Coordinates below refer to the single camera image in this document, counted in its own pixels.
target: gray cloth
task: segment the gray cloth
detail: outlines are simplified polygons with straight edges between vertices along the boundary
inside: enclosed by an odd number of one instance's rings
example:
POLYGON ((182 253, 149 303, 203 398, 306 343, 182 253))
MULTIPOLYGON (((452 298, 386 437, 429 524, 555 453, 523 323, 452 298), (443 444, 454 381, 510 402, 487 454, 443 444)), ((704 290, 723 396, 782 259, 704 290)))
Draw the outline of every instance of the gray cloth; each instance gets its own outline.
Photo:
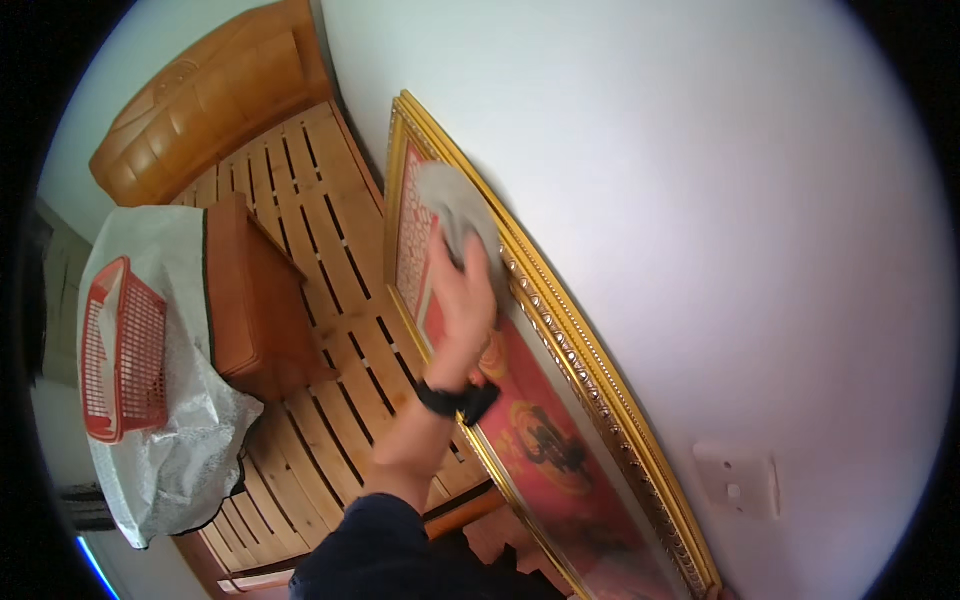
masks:
POLYGON ((490 279, 497 305, 510 300, 507 272, 500 258, 500 234, 487 200, 467 177, 445 162, 424 162, 417 177, 420 201, 440 217, 450 258, 458 268, 464 266, 464 240, 476 231, 490 259, 490 279))

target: black watch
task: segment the black watch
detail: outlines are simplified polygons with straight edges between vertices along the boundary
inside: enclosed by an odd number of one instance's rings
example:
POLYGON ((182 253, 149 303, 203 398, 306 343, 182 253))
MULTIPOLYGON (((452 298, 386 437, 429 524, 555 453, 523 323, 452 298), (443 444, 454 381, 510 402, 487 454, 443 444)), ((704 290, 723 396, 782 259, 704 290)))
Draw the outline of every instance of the black watch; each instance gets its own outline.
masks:
POLYGON ((473 426, 500 397, 500 388, 488 381, 482 388, 469 383, 460 394, 431 390, 421 379, 417 382, 417 397, 431 413, 454 419, 464 414, 464 425, 473 426))

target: light switch plate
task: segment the light switch plate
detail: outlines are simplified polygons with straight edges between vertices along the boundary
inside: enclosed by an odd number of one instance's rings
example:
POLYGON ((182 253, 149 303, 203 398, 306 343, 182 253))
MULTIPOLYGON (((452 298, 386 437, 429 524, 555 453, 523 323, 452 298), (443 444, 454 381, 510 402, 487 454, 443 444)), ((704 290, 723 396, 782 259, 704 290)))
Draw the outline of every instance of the light switch plate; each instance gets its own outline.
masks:
POLYGON ((707 442, 696 443, 693 456, 714 507, 763 520, 780 516, 780 486, 772 456, 707 442))

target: hand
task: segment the hand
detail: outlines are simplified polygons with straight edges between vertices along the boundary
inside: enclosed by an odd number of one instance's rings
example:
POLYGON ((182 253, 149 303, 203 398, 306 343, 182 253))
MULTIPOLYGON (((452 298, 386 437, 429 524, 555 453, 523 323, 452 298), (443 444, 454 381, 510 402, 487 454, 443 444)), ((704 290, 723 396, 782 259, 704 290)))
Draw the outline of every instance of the hand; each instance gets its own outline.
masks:
POLYGON ((490 260, 480 237, 471 233, 464 242, 461 273, 450 261, 440 228, 430 236, 429 255, 433 293, 444 313, 446 337, 424 379, 431 389, 459 391, 483 353, 496 318, 490 260))

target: wooden headboard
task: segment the wooden headboard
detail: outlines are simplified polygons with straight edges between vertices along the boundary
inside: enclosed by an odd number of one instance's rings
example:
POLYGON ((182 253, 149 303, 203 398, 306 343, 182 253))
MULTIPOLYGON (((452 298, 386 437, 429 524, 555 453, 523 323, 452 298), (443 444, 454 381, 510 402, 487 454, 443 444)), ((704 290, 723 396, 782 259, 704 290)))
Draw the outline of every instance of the wooden headboard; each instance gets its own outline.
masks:
POLYGON ((253 9, 190 46, 135 95, 90 172, 121 206, 168 204, 213 164, 330 96, 308 0, 253 9))

